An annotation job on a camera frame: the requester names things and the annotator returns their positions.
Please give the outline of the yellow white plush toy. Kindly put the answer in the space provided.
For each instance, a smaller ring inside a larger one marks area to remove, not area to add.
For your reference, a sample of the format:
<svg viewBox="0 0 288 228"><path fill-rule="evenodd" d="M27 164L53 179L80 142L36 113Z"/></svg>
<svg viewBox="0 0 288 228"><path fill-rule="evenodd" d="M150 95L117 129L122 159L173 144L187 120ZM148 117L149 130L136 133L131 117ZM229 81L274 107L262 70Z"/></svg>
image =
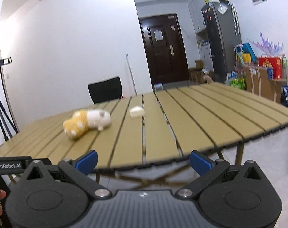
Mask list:
<svg viewBox="0 0 288 228"><path fill-rule="evenodd" d="M110 113L101 109L78 110L63 122L63 131L70 140L77 140L89 130L103 131L111 125Z"/></svg>

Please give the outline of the small white foam block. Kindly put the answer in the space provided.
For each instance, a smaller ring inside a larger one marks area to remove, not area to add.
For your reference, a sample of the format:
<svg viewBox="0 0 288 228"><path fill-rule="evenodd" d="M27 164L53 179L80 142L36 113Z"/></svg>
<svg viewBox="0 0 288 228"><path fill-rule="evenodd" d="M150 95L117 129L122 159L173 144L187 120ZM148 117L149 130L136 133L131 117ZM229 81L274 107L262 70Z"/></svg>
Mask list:
<svg viewBox="0 0 288 228"><path fill-rule="evenodd" d="M135 106L129 110L129 114L131 118L144 117L145 110L141 106Z"/></svg>

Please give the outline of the tan folding slat table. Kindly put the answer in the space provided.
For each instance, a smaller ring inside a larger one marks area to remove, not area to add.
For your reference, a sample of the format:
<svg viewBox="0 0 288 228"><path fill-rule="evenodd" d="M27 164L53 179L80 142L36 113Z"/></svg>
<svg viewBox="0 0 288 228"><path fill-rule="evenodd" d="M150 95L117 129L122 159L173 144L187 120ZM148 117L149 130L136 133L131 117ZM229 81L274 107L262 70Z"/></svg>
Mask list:
<svg viewBox="0 0 288 228"><path fill-rule="evenodd" d="M131 118L141 106L144 117ZM0 157L48 158L52 163L95 150L98 176L184 161L193 150L206 154L236 147L241 164L245 143L288 126L288 108L221 83L201 84L123 98L97 105L110 112L112 124L102 132L71 141L64 112L37 120L0 147Z"/></svg>

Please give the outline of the black folding camp chair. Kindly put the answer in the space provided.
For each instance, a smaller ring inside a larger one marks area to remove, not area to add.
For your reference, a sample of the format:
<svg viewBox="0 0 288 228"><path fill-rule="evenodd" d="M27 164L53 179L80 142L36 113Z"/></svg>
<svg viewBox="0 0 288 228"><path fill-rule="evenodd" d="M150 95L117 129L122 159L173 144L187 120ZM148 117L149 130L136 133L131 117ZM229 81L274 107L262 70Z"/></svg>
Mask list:
<svg viewBox="0 0 288 228"><path fill-rule="evenodd" d="M94 104L123 98L119 76L88 84L88 91Z"/></svg>

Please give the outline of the green snack bag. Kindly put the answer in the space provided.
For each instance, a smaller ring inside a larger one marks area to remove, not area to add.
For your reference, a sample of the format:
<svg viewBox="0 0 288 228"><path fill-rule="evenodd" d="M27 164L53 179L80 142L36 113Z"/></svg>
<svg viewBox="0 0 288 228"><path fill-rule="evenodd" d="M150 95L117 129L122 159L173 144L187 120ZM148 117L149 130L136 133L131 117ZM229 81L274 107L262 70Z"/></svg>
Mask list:
<svg viewBox="0 0 288 228"><path fill-rule="evenodd" d="M232 78L230 80L230 86L234 87L234 88L238 88L238 89L245 89L245 81L244 78Z"/></svg>

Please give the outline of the large brown cardboard box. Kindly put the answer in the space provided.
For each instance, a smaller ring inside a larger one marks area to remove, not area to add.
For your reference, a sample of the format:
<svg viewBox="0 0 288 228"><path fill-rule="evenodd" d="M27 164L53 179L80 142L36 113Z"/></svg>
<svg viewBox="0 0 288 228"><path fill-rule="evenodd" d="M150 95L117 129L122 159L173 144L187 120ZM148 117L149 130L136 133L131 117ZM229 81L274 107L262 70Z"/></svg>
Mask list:
<svg viewBox="0 0 288 228"><path fill-rule="evenodd" d="M243 66L246 90L271 101L281 103L283 80L268 78L268 69L256 65Z"/></svg>

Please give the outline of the red gift bag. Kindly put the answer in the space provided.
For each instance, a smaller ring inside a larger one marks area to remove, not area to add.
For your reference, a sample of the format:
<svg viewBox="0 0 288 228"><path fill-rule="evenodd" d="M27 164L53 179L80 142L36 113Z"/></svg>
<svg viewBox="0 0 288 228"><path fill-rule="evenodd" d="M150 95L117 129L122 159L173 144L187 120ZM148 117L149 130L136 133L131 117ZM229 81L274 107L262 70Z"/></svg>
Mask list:
<svg viewBox="0 0 288 228"><path fill-rule="evenodd" d="M280 57L259 57L258 64L261 67L272 68L274 79L283 79L283 66Z"/></svg>

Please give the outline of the dark brown door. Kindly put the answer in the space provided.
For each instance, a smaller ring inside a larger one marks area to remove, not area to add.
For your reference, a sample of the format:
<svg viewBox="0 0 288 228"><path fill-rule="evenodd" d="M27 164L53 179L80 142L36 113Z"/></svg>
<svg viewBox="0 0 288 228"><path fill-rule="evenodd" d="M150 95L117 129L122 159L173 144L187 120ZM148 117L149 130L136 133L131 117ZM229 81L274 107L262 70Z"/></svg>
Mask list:
<svg viewBox="0 0 288 228"><path fill-rule="evenodd" d="M152 85L189 80L177 15L142 17L139 24Z"/></svg>

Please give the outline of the purple coral decoration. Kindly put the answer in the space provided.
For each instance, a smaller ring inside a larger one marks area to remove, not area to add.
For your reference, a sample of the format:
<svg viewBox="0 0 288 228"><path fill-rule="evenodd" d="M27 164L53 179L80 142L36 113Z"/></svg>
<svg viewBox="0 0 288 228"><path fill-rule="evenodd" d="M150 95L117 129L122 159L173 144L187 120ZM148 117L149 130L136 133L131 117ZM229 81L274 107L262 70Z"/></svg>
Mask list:
<svg viewBox="0 0 288 228"><path fill-rule="evenodd" d="M269 38L265 38L262 32L259 33L261 42L250 41L252 45L261 50L265 55L270 57L277 57L283 54L284 44L279 42L270 41Z"/></svg>

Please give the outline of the dark grey refrigerator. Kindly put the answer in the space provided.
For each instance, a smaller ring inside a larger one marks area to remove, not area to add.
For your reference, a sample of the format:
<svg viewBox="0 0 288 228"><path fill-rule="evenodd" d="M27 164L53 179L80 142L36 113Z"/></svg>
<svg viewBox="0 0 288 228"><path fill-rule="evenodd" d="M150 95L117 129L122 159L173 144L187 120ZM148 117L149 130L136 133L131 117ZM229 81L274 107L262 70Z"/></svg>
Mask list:
<svg viewBox="0 0 288 228"><path fill-rule="evenodd" d="M234 71L234 47L242 43L241 34L227 2L209 2L202 9L216 81L224 83L227 74Z"/></svg>

